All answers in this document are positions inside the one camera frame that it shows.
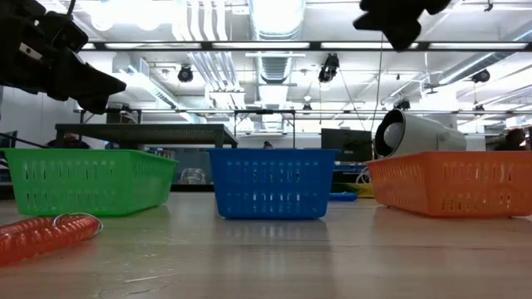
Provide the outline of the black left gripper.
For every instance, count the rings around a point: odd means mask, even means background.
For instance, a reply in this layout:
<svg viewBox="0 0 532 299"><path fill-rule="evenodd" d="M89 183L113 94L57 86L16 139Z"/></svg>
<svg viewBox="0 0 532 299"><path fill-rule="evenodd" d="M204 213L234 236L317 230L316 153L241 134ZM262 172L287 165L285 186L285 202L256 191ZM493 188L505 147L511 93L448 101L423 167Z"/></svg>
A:
<svg viewBox="0 0 532 299"><path fill-rule="evenodd" d="M0 0L0 86L72 98L83 110L104 114L109 96L126 83L55 47L61 25L62 15L37 0Z"/></svg>

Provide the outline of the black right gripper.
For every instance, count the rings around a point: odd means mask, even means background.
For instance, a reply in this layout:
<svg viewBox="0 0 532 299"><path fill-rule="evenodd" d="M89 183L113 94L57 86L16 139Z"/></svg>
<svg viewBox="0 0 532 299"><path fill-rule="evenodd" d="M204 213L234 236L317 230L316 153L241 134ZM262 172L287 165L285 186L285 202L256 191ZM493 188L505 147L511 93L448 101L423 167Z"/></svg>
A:
<svg viewBox="0 0 532 299"><path fill-rule="evenodd" d="M357 30L390 30L386 32L386 37L392 48L395 51L405 51L418 38L421 32L420 23L417 20L390 16L419 17L424 11L435 15L443 11L450 2L451 0L361 0L359 7L369 13L356 19L353 26Z"/></svg>

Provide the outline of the red spiral wrist coil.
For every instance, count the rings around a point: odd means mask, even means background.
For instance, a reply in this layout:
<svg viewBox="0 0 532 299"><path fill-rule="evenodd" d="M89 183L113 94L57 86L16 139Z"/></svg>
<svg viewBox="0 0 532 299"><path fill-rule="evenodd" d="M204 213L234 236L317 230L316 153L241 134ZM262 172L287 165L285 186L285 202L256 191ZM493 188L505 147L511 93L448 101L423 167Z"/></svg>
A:
<svg viewBox="0 0 532 299"><path fill-rule="evenodd" d="M29 218L0 226L0 266L48 254L96 237L102 221L88 213Z"/></svg>

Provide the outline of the yellow crayon box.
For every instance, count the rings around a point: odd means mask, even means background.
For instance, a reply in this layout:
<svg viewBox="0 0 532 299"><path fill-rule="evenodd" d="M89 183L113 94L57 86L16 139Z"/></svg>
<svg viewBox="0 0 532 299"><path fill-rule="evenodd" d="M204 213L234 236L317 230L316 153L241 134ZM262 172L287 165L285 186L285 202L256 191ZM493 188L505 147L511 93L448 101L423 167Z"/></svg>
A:
<svg viewBox="0 0 532 299"><path fill-rule="evenodd" d="M358 183L332 183L332 193L356 194L358 198L374 199L375 195L371 184Z"/></svg>

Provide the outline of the green plastic basket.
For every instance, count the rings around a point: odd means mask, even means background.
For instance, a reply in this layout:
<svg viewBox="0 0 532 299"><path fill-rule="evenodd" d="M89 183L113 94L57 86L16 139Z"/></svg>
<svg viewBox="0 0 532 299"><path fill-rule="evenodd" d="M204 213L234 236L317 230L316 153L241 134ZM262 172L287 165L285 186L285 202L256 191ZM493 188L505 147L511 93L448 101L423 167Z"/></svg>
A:
<svg viewBox="0 0 532 299"><path fill-rule="evenodd" d="M118 217L166 202L178 162L127 149L5 149L18 212Z"/></svg>

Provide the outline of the white cylindrical projector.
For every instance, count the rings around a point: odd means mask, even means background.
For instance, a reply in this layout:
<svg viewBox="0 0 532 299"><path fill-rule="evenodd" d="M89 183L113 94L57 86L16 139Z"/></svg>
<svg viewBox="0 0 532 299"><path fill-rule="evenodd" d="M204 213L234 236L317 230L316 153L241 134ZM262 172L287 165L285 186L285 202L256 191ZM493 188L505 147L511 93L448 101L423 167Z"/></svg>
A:
<svg viewBox="0 0 532 299"><path fill-rule="evenodd" d="M466 138L437 120L394 109L378 126L374 146L379 158L391 158L429 151L465 151Z"/></svg>

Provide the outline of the grey bag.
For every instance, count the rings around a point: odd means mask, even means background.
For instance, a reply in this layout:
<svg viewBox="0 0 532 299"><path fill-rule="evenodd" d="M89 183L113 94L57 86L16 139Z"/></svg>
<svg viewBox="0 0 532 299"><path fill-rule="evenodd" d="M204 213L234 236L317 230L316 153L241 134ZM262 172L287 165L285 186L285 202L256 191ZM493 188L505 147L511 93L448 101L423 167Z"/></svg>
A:
<svg viewBox="0 0 532 299"><path fill-rule="evenodd" d="M203 185L206 184L206 175L199 168L185 168L180 174L179 184Z"/></svg>

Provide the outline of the orange plastic basket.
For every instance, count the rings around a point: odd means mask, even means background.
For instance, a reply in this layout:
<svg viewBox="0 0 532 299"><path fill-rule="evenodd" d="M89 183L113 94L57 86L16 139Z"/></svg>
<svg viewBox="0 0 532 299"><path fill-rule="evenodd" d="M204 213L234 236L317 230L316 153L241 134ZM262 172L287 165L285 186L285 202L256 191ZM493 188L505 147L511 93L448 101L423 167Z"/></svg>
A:
<svg viewBox="0 0 532 299"><path fill-rule="evenodd" d="M436 218L532 215L532 151L434 151L367 166L388 207Z"/></svg>

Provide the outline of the blue plastic basket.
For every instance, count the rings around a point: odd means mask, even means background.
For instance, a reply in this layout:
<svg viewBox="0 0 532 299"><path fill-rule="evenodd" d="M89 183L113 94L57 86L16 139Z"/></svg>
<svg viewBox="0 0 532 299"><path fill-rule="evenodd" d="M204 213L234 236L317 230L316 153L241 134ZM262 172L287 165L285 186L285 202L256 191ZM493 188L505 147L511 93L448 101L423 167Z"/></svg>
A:
<svg viewBox="0 0 532 299"><path fill-rule="evenodd" d="M209 149L218 213L317 219L328 209L335 149Z"/></svg>

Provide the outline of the silver ventilation duct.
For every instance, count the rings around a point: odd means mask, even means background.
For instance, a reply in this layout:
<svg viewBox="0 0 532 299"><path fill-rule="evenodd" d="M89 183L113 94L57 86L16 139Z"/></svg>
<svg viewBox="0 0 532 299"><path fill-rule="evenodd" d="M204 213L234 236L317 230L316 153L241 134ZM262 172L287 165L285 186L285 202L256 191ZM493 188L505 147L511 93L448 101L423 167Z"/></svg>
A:
<svg viewBox="0 0 532 299"><path fill-rule="evenodd" d="M296 41L300 38L306 0L248 0L253 39L267 42ZM268 53L258 59L260 78L269 84L283 84L290 76L293 58L289 52Z"/></svg>

